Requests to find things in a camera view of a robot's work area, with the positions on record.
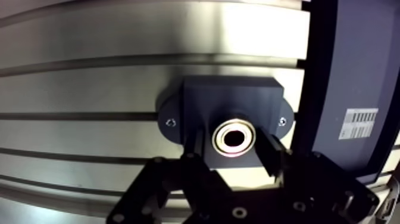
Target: barcode label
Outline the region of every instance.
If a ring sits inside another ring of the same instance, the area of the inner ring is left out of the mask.
[[[368,138],[374,128],[378,108],[349,108],[343,120],[339,140]]]

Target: bearing hole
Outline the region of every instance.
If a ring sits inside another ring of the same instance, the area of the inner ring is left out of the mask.
[[[245,135],[243,134],[243,132],[240,132],[238,130],[233,130],[231,132],[228,132],[224,137],[225,144],[230,147],[239,146],[243,143],[244,140],[245,140]]]

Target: dark blue machine housing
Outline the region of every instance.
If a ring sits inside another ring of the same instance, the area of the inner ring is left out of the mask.
[[[316,0],[304,9],[310,38],[291,148],[319,151],[374,182],[399,131],[400,2]],[[339,140],[348,108],[379,109],[369,138]]]

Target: metal surface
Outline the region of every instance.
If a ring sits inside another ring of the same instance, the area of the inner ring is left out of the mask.
[[[65,8],[1,28],[0,68],[187,52],[304,59],[308,19],[308,12],[298,10],[221,2],[125,2],[93,4],[83,10]]]
[[[114,201],[141,169],[131,162],[177,157],[181,147],[164,139],[155,122],[68,119],[76,114],[58,122],[50,121],[49,113],[154,112],[157,96],[183,74],[274,76],[297,111],[304,71],[288,68],[305,57],[309,14],[263,5],[300,9],[301,1],[255,3],[3,0],[0,113],[47,113],[42,117],[49,121],[0,114],[0,120],[11,118],[0,121],[0,182],[24,191]],[[287,147],[292,132],[283,140]],[[232,186],[273,182],[258,168],[219,172]],[[40,199],[25,199],[21,202],[47,207]],[[82,209],[85,203],[62,201],[49,201],[49,208],[90,210]],[[36,207],[25,207],[25,216],[18,205],[11,207],[18,212],[1,209],[5,223],[46,223],[45,217],[49,223],[92,224]]]
[[[155,111],[156,98],[182,75],[272,76],[298,110],[303,70],[247,66],[131,66],[53,71],[0,80],[0,112]]]
[[[105,219],[64,213],[0,198],[0,216],[3,223],[40,224],[103,224]]]
[[[93,2],[99,3],[100,1],[80,1],[79,4],[86,3],[88,5]],[[122,0],[119,2],[129,2],[129,0]],[[267,5],[275,5],[279,7],[292,8],[295,10],[301,10],[301,0],[251,0],[251,1],[226,1],[226,2],[247,2],[247,3],[255,3],[255,4],[267,4]],[[35,15],[38,12],[45,11],[47,14],[53,13],[54,11],[63,9],[70,5],[74,5],[78,3],[78,1],[74,0],[3,0],[2,7],[0,8],[0,18],[11,17],[28,17],[27,15]]]

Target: barcode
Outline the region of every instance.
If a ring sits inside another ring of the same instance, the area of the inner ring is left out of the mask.
[[[376,113],[350,113],[346,114],[345,123],[374,122]]]
[[[371,135],[378,108],[347,109],[339,139],[367,138]]]

